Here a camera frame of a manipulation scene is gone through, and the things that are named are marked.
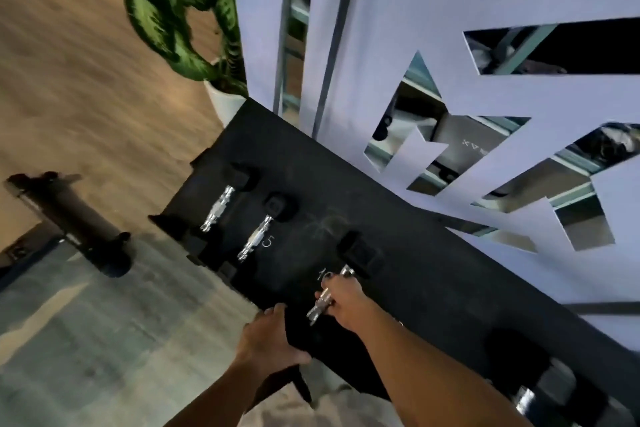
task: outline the potted plant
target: potted plant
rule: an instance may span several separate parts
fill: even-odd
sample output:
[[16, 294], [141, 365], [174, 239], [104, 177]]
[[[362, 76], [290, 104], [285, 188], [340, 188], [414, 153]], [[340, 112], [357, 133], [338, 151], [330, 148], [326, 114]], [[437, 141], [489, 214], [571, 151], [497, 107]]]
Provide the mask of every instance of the potted plant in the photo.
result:
[[[133, 29], [176, 73], [204, 81], [213, 106], [227, 125], [248, 96], [236, 0], [124, 0]], [[222, 32], [221, 56], [206, 61], [191, 45], [186, 10], [211, 10]]]

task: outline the brown wood floor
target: brown wood floor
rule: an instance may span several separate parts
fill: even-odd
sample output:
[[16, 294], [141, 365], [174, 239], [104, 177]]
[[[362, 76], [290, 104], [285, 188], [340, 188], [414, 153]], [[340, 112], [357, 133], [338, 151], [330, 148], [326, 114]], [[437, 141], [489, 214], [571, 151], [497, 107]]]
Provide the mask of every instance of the brown wood floor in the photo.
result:
[[[213, 58], [213, 16], [190, 20]], [[224, 371], [253, 306], [146, 218], [220, 131], [203, 85], [140, 42], [122, 0], [0, 0], [0, 179], [79, 174], [136, 252], [112, 280], [61, 245], [0, 293], [0, 425], [160, 426]], [[2, 248], [36, 221], [0, 188]]]

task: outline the chrome dumbbell handle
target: chrome dumbbell handle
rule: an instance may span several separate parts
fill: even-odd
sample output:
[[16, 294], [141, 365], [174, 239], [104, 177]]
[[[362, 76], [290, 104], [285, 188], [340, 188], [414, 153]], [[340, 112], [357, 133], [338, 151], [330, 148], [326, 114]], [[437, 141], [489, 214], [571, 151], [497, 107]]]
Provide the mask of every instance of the chrome dumbbell handle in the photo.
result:
[[220, 219], [222, 213], [224, 213], [227, 208], [227, 204], [231, 201], [231, 196], [233, 196], [235, 192], [236, 189], [233, 186], [227, 186], [225, 191], [220, 194], [218, 201], [213, 203], [213, 206], [207, 215], [207, 219], [204, 220], [204, 223], [202, 223], [202, 226], [200, 227], [203, 232], [207, 233], [211, 229], [212, 225]]
[[[348, 265], [345, 265], [344, 267], [342, 267], [342, 270], [340, 270], [340, 275], [342, 275], [343, 277], [351, 277], [354, 273], [355, 272], [353, 271], [353, 269]], [[307, 317], [309, 318], [311, 326], [316, 324], [318, 318], [324, 314], [324, 311], [327, 310], [332, 302], [333, 298], [331, 296], [331, 292], [329, 291], [329, 289], [324, 289], [324, 291], [322, 291], [322, 294], [320, 294], [320, 297], [316, 301], [316, 304], [309, 312], [307, 312]]]
[[267, 232], [267, 230], [271, 226], [271, 221], [273, 221], [273, 217], [267, 215], [264, 217], [264, 220], [262, 220], [260, 225], [258, 225], [258, 227], [255, 230], [253, 230], [253, 233], [251, 234], [249, 239], [246, 241], [246, 244], [244, 244], [244, 248], [240, 253], [238, 253], [238, 262], [240, 263], [244, 262], [246, 257], [248, 257], [248, 255], [253, 250], [253, 248], [258, 246], [258, 244], [264, 238], [264, 234]]

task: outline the person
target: person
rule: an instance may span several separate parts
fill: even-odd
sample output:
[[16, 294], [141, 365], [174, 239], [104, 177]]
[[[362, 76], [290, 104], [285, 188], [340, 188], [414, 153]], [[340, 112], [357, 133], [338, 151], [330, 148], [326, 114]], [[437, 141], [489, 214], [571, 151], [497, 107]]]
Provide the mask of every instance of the person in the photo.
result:
[[289, 388], [243, 416], [269, 375], [311, 361], [308, 353], [287, 342], [285, 306], [277, 304], [244, 327], [228, 370], [165, 427], [530, 427], [482, 377], [369, 299], [357, 279], [335, 275], [323, 286], [335, 300], [328, 314], [362, 340], [391, 403], [347, 389], [321, 398], [312, 408]]

